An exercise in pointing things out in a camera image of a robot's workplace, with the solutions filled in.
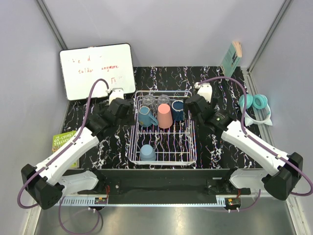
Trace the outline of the blue mug with handle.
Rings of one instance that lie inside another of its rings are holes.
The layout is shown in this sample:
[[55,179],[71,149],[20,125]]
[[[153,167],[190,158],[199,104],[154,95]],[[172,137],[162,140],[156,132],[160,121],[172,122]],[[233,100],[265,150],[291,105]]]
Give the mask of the blue mug with handle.
[[142,127],[158,126],[158,120],[154,117],[151,110],[147,106],[141,106],[138,112],[138,123]]

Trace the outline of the clear glass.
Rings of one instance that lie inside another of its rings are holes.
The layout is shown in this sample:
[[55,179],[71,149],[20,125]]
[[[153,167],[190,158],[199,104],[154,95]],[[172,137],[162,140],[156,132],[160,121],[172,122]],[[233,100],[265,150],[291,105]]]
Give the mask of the clear glass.
[[143,97],[142,105],[147,106],[152,114],[155,114],[157,112],[157,102],[152,94],[148,94]]
[[171,100],[169,98],[168,95],[165,94],[161,94],[158,98],[157,98],[157,106],[161,105],[161,104],[167,104],[167,105],[171,105]]

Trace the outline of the pink plastic cup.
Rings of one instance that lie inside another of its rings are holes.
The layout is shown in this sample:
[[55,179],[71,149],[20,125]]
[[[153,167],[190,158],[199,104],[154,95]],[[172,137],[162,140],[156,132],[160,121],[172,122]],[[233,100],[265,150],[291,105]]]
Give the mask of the pink plastic cup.
[[160,104],[157,110],[157,120],[159,128],[167,129],[173,124],[173,118],[170,106],[168,104]]

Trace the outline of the light blue plastic cup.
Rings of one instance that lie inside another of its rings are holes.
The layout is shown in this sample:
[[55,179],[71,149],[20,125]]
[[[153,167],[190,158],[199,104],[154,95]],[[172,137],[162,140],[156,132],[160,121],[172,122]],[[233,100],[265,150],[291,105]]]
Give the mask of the light blue plastic cup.
[[140,156],[141,161],[155,161],[156,160],[155,150],[149,144],[145,144],[141,147],[139,156]]

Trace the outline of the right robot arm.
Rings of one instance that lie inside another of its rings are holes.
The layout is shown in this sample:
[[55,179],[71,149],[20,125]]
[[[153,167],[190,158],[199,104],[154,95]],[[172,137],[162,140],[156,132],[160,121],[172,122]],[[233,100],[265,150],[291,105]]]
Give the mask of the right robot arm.
[[301,155],[276,149],[242,127],[241,122],[227,112],[213,109],[199,94],[186,99],[185,106],[200,131],[234,145],[262,166],[261,170],[231,170],[222,181],[224,192],[233,194],[242,188],[261,189],[276,199],[288,198],[301,179]]

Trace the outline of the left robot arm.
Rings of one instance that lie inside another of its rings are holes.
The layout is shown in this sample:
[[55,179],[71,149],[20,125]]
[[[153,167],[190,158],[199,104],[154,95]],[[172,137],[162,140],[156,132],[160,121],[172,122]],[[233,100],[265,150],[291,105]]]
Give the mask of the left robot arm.
[[64,176],[64,173],[83,154],[114,133],[131,109],[130,102],[116,98],[107,108],[84,119],[74,136],[54,154],[36,166],[26,164],[21,169],[22,190],[26,190],[43,210],[72,193],[84,190],[102,193],[106,189],[106,176],[99,170],[85,169],[69,176]]

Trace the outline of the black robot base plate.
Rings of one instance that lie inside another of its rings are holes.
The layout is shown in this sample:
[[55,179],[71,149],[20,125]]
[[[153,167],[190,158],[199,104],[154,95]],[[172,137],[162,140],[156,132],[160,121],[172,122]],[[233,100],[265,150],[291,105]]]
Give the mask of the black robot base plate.
[[109,204],[208,204],[217,195],[250,195],[229,182],[231,169],[101,169]]

